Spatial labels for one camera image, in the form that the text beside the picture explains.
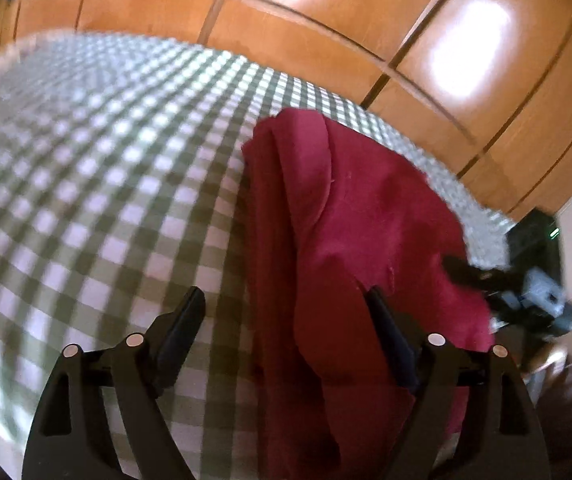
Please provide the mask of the person's right hand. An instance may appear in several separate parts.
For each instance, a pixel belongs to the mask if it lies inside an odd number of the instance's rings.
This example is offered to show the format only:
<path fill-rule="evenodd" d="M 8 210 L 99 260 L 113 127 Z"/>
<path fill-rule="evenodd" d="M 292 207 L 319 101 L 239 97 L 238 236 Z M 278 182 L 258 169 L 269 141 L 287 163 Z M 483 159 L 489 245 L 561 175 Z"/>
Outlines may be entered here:
<path fill-rule="evenodd" d="M 522 379 L 548 434 L 572 434 L 572 355 L 560 342 L 546 342 L 522 362 Z"/>

